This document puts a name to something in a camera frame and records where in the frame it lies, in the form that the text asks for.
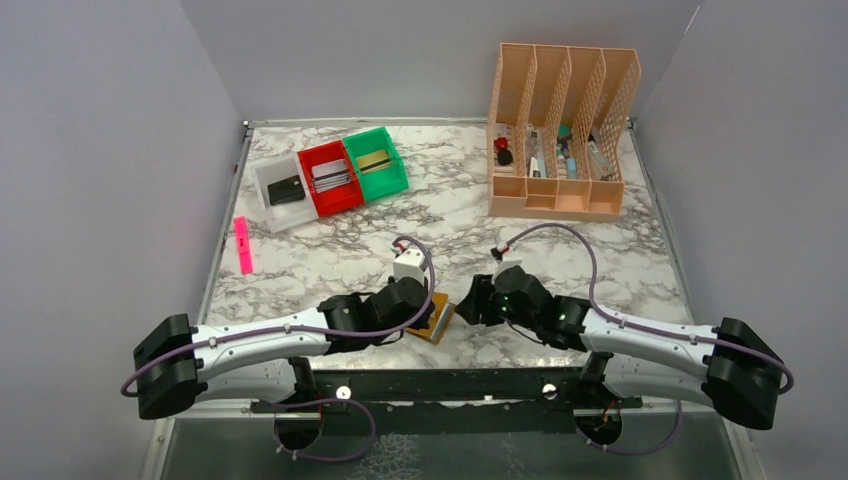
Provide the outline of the yellow-brown card holder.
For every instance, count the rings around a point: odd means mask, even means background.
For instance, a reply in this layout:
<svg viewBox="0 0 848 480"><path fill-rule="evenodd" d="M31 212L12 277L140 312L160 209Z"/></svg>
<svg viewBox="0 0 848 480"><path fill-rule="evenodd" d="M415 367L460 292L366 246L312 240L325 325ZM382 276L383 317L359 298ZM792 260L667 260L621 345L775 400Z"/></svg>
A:
<svg viewBox="0 0 848 480"><path fill-rule="evenodd" d="M423 328L407 328L406 333L426 340L433 345L438 345L450 324L455 312L455 305L450 301L449 295L436 292L433 296L434 310L427 324Z"/></svg>

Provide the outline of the red plastic bin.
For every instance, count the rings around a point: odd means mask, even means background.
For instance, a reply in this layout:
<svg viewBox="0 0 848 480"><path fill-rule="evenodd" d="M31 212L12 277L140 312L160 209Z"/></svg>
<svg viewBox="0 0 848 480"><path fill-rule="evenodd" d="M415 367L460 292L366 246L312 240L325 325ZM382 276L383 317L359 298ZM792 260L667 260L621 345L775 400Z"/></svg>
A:
<svg viewBox="0 0 848 480"><path fill-rule="evenodd" d="M301 150L297 155L319 217L365 203L359 179L340 140Z"/></svg>

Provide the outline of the green plastic bin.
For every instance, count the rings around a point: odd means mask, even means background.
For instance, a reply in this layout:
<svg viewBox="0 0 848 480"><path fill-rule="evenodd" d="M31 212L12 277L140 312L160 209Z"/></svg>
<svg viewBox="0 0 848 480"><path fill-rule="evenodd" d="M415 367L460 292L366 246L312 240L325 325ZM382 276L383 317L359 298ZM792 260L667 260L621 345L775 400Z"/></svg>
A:
<svg viewBox="0 0 848 480"><path fill-rule="evenodd" d="M344 137L342 142L366 202L409 188L405 164L385 127Z"/></svg>

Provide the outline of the white plastic bin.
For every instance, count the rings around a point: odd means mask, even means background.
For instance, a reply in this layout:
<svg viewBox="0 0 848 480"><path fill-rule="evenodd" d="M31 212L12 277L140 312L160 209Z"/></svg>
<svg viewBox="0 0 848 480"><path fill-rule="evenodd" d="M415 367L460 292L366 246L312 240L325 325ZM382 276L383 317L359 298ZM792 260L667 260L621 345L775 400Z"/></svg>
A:
<svg viewBox="0 0 848 480"><path fill-rule="evenodd" d="M277 155L254 167L255 186L266 225L278 233L318 219L296 154Z"/></svg>

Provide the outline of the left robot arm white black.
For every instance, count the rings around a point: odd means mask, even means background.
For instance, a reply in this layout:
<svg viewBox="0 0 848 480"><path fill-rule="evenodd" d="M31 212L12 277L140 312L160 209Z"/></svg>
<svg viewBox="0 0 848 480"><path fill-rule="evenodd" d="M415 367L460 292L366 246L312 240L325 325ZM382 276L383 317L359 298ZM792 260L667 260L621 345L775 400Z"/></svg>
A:
<svg viewBox="0 0 848 480"><path fill-rule="evenodd" d="M284 400L295 391L288 361L365 350L408 327L423 327L433 288L405 277L370 295L334 295L318 306L234 327L162 320L133 350L135 372L121 387L142 420L218 399Z"/></svg>

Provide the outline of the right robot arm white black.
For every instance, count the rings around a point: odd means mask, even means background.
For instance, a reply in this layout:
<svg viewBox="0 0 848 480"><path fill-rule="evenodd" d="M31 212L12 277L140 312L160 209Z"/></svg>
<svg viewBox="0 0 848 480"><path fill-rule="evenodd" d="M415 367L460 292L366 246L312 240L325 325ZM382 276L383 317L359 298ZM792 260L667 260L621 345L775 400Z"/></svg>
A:
<svg viewBox="0 0 848 480"><path fill-rule="evenodd" d="M745 322L673 325L554 295L521 267L474 276L457 314L470 325L505 323L559 350L589 353L583 379L617 398L697 403L754 430L774 425L782 360Z"/></svg>

